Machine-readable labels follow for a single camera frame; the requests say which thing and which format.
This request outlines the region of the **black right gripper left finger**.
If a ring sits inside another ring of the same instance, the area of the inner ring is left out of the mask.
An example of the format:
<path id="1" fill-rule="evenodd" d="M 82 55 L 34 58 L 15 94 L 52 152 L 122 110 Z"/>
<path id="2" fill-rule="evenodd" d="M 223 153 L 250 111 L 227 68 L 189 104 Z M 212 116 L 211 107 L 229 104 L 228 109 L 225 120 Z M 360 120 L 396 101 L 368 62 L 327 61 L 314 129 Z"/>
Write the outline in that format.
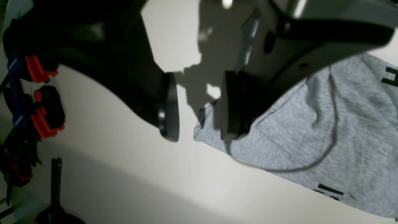
<path id="1" fill-rule="evenodd" d="M 145 0 L 34 0 L 3 35 L 7 56 L 36 55 L 94 79 L 171 142 L 179 139 L 175 75 L 155 62 Z"/>

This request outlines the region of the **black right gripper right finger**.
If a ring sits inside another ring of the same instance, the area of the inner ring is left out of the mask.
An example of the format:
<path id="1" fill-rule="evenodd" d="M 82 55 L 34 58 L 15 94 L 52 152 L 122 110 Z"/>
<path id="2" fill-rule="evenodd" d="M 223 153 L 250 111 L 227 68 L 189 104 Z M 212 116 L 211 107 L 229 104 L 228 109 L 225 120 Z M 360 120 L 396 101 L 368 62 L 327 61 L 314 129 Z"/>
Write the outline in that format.
<path id="1" fill-rule="evenodd" d="M 394 0 L 257 0 L 242 25 L 236 68 L 223 77 L 221 139 L 245 137 L 298 82 L 387 45 L 394 32 Z"/>

